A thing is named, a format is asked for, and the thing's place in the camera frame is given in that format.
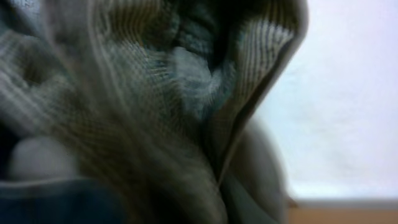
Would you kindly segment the grey shorts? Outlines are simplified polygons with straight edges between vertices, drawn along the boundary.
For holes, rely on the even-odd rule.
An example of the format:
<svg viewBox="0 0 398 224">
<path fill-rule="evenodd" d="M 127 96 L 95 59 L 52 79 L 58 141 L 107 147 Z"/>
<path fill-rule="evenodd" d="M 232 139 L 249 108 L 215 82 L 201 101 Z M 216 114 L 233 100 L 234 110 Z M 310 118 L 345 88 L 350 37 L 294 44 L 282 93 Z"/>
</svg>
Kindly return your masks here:
<svg viewBox="0 0 398 224">
<path fill-rule="evenodd" d="M 285 223 L 254 112 L 306 1 L 1 2 L 1 182 L 85 179 L 125 223 Z"/>
</svg>

